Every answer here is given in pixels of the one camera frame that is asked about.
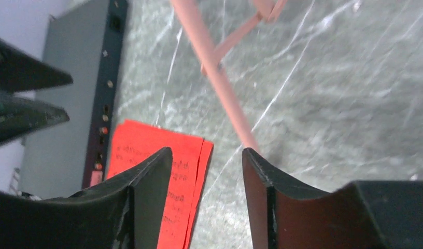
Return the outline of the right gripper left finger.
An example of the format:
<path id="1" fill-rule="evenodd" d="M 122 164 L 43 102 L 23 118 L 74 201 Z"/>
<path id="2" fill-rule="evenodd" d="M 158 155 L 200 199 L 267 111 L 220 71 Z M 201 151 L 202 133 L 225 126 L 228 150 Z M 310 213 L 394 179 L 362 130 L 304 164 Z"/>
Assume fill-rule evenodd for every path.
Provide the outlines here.
<path id="1" fill-rule="evenodd" d="M 67 198 L 0 192 L 0 248 L 156 248 L 172 160 L 164 147 Z"/>

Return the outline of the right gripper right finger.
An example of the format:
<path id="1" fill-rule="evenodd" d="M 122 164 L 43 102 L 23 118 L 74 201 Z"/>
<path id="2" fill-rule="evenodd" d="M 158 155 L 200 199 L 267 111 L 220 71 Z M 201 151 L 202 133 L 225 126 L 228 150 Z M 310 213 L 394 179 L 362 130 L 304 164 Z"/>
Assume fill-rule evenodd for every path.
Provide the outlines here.
<path id="1" fill-rule="evenodd" d="M 423 248 L 423 181 L 353 181 L 329 193 L 242 153 L 254 248 Z"/>

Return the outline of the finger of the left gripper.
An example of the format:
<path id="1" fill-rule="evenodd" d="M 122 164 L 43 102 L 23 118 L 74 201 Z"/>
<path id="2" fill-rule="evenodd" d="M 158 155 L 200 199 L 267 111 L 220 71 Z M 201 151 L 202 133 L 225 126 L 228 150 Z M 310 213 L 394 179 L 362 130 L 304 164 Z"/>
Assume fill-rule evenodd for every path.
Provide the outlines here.
<path id="1" fill-rule="evenodd" d="M 0 92 L 0 146 L 67 121 L 69 115 L 61 107 Z"/>
<path id="2" fill-rule="evenodd" d="M 73 83 L 72 76 L 0 39 L 0 90 L 14 93 Z"/>

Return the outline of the red sheet music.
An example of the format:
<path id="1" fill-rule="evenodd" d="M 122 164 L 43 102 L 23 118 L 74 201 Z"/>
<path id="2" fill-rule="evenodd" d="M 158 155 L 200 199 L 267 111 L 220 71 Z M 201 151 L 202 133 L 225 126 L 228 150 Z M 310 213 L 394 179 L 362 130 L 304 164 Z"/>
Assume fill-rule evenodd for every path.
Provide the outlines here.
<path id="1" fill-rule="evenodd" d="M 107 178 L 142 162 L 162 147 L 173 153 L 171 180 L 162 217 L 158 248 L 183 248 L 195 189 L 202 137 L 126 120 L 111 142 Z"/>
<path id="2" fill-rule="evenodd" d="M 195 189 L 193 194 L 193 200 L 190 210 L 190 216 L 186 231 L 186 238 L 185 243 L 183 246 L 183 249 L 188 249 L 190 246 L 190 241 L 192 237 L 193 227 L 196 220 L 196 213 L 198 210 L 199 202 L 201 199 L 203 186 L 205 182 L 205 177 L 207 173 L 207 168 L 209 165 L 209 160 L 211 157 L 211 154 L 213 153 L 213 143 L 207 140 L 203 141 L 200 155 L 199 155 L 199 161 L 198 161 L 198 168 L 197 168 L 197 174 L 196 174 L 196 180 L 195 180 Z"/>

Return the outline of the pink tripod music stand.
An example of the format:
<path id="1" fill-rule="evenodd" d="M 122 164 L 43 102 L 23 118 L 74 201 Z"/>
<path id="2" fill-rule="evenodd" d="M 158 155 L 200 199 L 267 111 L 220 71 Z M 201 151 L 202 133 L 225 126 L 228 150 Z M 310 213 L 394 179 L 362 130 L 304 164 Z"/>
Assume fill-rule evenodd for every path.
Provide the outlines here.
<path id="1" fill-rule="evenodd" d="M 225 109 L 242 145 L 260 151 L 245 114 L 228 80 L 221 60 L 261 21 L 274 22 L 287 1 L 253 1 L 257 12 L 231 33 L 223 42 L 215 45 L 195 1 L 172 0 L 171 4 L 191 41 L 193 50 L 201 62 L 201 72 L 206 75 Z"/>

